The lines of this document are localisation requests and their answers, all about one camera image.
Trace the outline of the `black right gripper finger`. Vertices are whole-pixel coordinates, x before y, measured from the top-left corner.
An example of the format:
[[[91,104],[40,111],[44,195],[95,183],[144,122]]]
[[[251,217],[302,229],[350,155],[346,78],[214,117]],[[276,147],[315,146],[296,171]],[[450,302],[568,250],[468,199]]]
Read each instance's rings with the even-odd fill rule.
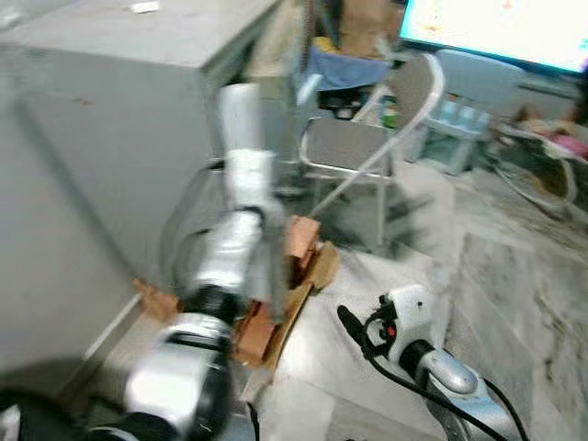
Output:
[[[352,339],[354,344],[357,345],[358,349],[360,349],[362,356],[366,356],[368,354],[370,341],[366,335],[365,324],[362,323],[361,320],[359,320],[345,305],[336,307],[336,315],[347,335]]]

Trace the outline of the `white fridge cabinet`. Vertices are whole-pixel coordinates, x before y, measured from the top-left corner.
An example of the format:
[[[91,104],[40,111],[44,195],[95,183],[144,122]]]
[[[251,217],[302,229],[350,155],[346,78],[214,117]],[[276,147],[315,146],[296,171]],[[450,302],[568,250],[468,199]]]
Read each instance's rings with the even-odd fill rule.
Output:
[[[159,0],[161,9],[133,14],[148,0],[73,0],[38,5],[0,0],[28,17],[5,35],[102,42],[230,43],[249,51],[281,0]],[[243,70],[235,77],[240,79]],[[18,80],[16,55],[0,48],[0,388],[43,394],[67,390],[136,307],[135,277],[53,156],[26,110],[27,88]],[[190,189],[209,189],[213,174],[198,169]],[[190,231],[161,248],[164,276]]]

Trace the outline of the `brown cardboard piece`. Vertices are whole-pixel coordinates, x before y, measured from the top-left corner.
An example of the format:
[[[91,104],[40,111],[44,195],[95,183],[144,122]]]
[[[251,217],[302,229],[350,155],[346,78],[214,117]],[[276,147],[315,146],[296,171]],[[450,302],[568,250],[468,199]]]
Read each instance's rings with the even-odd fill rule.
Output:
[[[321,244],[312,253],[308,267],[301,274],[297,285],[291,289],[283,306],[283,322],[276,327],[270,336],[267,353],[261,367],[270,371],[277,368],[283,348],[291,333],[291,328],[297,323],[307,298],[314,297],[321,290],[331,285],[339,269],[341,256],[339,249],[331,241]]]

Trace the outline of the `grey metal folding chair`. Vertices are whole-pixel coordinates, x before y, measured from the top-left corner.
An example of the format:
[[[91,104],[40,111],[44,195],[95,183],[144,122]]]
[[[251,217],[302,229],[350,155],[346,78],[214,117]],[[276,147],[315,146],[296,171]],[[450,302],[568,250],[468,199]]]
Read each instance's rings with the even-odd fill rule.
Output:
[[[300,164],[312,185],[314,206],[307,218],[318,220],[328,207],[356,184],[375,188],[377,226],[374,240],[383,246],[388,219],[388,187],[394,181],[396,151],[412,146],[424,137],[427,120],[440,105],[446,77],[437,56],[412,56],[388,79],[378,83],[373,96],[353,120],[312,118],[299,144]],[[396,100],[396,127],[388,130],[381,122],[366,123],[365,115],[377,115],[385,96]]]

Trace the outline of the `blue cloth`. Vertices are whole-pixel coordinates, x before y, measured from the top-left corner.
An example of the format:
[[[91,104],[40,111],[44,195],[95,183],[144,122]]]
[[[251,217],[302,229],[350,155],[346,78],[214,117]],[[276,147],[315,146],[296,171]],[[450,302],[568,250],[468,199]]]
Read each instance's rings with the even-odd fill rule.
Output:
[[[306,70],[301,81],[318,74],[321,80],[318,91],[342,91],[379,83],[393,67],[390,62],[353,58],[336,53],[324,53],[318,47],[308,51]]]

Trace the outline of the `brown cardboard box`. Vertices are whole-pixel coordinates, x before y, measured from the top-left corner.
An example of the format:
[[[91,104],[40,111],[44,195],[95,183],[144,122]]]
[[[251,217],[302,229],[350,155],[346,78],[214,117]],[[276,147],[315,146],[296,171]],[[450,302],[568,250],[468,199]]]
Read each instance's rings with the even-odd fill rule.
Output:
[[[404,5],[398,0],[342,0],[341,54],[381,58],[378,43],[398,40],[403,14]]]

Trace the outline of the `bright television screen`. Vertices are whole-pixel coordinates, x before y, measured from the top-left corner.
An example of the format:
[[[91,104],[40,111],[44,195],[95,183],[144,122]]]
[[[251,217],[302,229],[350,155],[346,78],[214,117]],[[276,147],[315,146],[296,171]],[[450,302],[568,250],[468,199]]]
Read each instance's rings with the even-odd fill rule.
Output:
[[[408,0],[399,37],[581,74],[588,0]]]

